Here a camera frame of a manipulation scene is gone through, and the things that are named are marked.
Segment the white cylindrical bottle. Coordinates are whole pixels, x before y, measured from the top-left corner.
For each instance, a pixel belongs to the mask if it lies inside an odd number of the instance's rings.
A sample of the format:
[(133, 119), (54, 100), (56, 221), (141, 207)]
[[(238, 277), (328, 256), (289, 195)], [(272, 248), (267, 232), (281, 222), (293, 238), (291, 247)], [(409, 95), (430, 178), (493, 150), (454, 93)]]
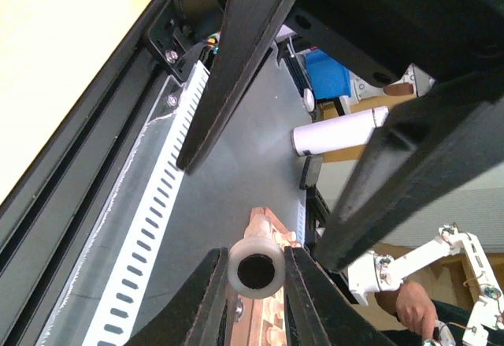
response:
[(387, 115), (388, 108), (381, 106), (298, 126), (291, 133), (292, 145), (299, 156), (364, 145), (373, 131), (384, 124)]

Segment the blue plastic box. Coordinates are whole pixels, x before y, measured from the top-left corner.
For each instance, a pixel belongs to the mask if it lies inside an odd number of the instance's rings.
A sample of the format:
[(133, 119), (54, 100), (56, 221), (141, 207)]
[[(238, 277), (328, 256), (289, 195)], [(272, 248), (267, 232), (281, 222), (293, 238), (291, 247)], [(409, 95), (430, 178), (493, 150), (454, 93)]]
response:
[(322, 50), (306, 55), (306, 71), (317, 101), (351, 96), (350, 71)]

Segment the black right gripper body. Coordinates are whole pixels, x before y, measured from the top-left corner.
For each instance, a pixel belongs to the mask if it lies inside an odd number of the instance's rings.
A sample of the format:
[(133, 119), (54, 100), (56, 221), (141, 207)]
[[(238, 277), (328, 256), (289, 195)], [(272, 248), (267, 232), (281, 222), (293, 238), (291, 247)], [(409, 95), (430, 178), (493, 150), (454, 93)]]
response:
[(503, 0), (296, 0), (286, 24), (373, 86), (503, 64)]

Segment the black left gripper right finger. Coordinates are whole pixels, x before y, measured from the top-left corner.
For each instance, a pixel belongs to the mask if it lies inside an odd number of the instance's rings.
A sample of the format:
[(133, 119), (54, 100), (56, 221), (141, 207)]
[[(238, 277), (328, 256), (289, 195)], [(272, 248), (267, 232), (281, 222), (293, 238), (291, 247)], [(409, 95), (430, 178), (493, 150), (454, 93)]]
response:
[(284, 306), (288, 345), (392, 345), (339, 294), (300, 247), (286, 247)]

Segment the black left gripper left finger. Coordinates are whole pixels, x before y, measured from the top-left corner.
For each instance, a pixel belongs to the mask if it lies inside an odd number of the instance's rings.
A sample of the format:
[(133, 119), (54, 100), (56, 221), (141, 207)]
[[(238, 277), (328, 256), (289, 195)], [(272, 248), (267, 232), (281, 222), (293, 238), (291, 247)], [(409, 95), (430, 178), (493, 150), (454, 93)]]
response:
[(228, 250), (214, 248), (129, 345), (228, 345)]

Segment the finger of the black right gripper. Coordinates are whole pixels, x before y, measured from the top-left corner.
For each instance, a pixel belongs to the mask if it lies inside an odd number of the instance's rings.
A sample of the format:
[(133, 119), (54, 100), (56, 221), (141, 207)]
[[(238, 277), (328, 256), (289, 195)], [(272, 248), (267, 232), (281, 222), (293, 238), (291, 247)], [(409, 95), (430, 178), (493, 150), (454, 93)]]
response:
[(220, 46), (176, 160), (187, 173), (206, 159), (239, 105), (295, 0), (227, 0)]
[(376, 128), (314, 258), (338, 272), (411, 214), (503, 161), (503, 68), (435, 83)]

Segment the white chess knight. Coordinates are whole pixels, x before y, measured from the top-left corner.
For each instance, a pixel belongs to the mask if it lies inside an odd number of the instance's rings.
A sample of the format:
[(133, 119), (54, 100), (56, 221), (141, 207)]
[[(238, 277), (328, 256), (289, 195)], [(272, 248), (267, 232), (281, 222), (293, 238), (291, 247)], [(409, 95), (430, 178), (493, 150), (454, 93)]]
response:
[(265, 299), (284, 284), (285, 258), (281, 247), (262, 236), (238, 241), (228, 254), (228, 281), (241, 296)]

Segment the black aluminium frame rail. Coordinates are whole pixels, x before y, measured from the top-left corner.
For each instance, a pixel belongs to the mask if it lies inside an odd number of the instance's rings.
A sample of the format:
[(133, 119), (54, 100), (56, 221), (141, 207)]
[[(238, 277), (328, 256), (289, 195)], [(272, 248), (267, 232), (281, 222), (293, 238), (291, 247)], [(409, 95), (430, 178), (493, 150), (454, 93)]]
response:
[(2, 204), (1, 223), (14, 223), (1, 235), (2, 271), (41, 274), (64, 256), (96, 193), (125, 160), (161, 80), (183, 65), (163, 57), (175, 24), (172, 0), (147, 6)]

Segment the operator hand in background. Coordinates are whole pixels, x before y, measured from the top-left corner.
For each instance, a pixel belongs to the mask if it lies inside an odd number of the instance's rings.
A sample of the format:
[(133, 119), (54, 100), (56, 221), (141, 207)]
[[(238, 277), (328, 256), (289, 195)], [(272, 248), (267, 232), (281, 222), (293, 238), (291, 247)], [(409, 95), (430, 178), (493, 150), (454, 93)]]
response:
[(434, 303), (425, 289), (414, 281), (407, 281), (398, 290), (396, 314), (408, 330), (423, 339), (432, 338), (438, 319)]

